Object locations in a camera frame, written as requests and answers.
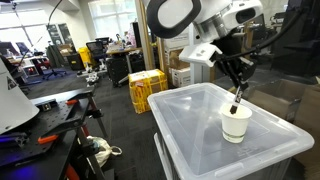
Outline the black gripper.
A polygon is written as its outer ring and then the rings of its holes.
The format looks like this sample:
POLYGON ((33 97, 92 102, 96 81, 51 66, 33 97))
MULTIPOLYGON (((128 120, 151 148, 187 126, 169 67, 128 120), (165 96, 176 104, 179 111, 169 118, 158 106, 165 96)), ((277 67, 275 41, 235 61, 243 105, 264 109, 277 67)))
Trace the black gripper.
POLYGON ((224 37, 216 41, 217 47, 222 51, 217 56, 217 68, 227 75, 236 88, 240 87, 245 91, 248 87, 248 80, 254 74, 256 69, 256 61, 250 61, 243 56, 232 58, 232 55, 241 52, 241 41, 232 36, 224 37))

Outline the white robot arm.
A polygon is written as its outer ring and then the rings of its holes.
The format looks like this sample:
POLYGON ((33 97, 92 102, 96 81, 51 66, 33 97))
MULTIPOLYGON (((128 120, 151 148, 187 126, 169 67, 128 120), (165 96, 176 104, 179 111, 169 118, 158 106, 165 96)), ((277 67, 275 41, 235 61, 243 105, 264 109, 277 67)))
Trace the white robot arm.
POLYGON ((227 63, 223 50, 213 45, 215 40, 228 36, 232 30, 253 20, 263 12, 260 0, 142 0, 146 7, 147 25, 158 37, 172 39, 190 24, 200 37, 198 45, 186 46, 180 54, 185 62, 207 67, 219 65, 234 85, 245 90, 247 79, 235 58, 227 63))

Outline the white robot base cone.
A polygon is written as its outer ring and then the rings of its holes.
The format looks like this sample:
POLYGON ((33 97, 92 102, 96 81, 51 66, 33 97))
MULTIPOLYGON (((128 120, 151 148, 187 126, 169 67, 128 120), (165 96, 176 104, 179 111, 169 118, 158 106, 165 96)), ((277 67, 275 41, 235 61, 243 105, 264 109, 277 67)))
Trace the white robot base cone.
POLYGON ((0 61, 0 134, 26 123, 39 112, 0 61))

